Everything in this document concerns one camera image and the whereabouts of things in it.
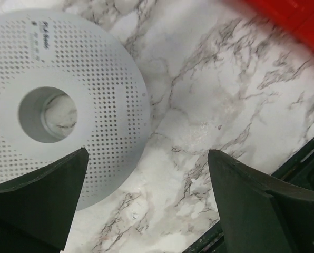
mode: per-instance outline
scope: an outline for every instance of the marble surface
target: marble surface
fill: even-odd
[[[112,33],[150,95],[138,167],[76,213],[64,252],[180,253],[219,220],[209,149],[273,173],[314,136],[314,54],[241,1],[0,0],[31,7]]]

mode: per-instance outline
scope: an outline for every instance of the perforated disc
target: perforated disc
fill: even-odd
[[[68,95],[72,133],[48,129],[43,110]],[[0,16],[0,183],[86,147],[78,209],[112,193],[135,168],[149,135],[149,101],[125,48],[78,16],[30,10]]]

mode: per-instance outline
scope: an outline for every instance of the circular hole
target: circular hole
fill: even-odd
[[[74,101],[54,87],[41,87],[28,93],[20,103],[18,116],[24,132],[43,143],[65,139],[77,121]]]

